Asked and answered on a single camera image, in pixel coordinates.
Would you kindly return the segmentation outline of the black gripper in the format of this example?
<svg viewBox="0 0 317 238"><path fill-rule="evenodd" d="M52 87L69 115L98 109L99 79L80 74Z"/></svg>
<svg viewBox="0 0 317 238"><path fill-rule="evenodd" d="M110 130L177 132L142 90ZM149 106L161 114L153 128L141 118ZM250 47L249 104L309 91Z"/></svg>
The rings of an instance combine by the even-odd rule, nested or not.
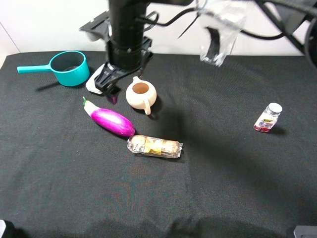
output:
<svg viewBox="0 0 317 238"><path fill-rule="evenodd" d="M152 39L144 36L142 40L141 48L141 65L135 69L121 69L118 66L111 65L109 62L105 63L100 75L95 78L95 86L97 89L103 91L103 94L107 97L107 100L112 104L116 104L118 95L121 92L121 88L116 86L118 80L137 73L138 77L142 77L144 69L147 63L153 58L153 53L149 50L152 46Z"/></svg>

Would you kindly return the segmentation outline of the grey robot base left corner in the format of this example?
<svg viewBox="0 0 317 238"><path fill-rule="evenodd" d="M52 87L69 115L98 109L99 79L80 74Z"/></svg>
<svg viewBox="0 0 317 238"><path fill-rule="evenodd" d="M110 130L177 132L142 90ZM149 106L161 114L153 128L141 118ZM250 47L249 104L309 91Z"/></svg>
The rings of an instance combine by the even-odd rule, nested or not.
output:
<svg viewBox="0 0 317 238"><path fill-rule="evenodd" d="M0 238L5 237L6 232L6 223L4 220L0 220Z"/></svg>

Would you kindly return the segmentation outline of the grey robot base right corner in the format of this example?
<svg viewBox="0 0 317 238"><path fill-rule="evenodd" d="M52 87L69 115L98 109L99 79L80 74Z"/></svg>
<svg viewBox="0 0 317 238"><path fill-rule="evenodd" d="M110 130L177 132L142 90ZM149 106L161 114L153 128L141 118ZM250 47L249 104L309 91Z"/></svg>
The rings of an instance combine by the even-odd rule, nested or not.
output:
<svg viewBox="0 0 317 238"><path fill-rule="evenodd" d="M317 238L317 226L297 226L293 234L295 238Z"/></svg>

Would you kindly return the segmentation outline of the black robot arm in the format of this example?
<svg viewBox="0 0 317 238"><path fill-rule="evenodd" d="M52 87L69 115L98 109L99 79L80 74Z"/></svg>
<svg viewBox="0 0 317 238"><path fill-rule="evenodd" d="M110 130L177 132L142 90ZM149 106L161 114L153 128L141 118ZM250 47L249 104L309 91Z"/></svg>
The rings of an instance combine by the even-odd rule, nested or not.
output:
<svg viewBox="0 0 317 238"><path fill-rule="evenodd" d="M265 36L244 30L246 2L244 0L198 0L191 7L189 0L168 0L167 5L184 6L185 9L168 22L159 22L159 13L147 13L148 0L111 0L109 9L81 27L95 40L106 43L106 62L94 79L97 91L112 103L120 92L118 80L142 73L153 53L152 40L144 32L155 26L167 27L181 16L194 12L203 21L210 42L200 59L212 65L221 65L228 49L238 34L265 40ZM257 6L278 28L280 33L272 40L286 37L312 65L317 63L317 3L314 0L276 0L278 13L273 14L266 1L256 1Z"/></svg>

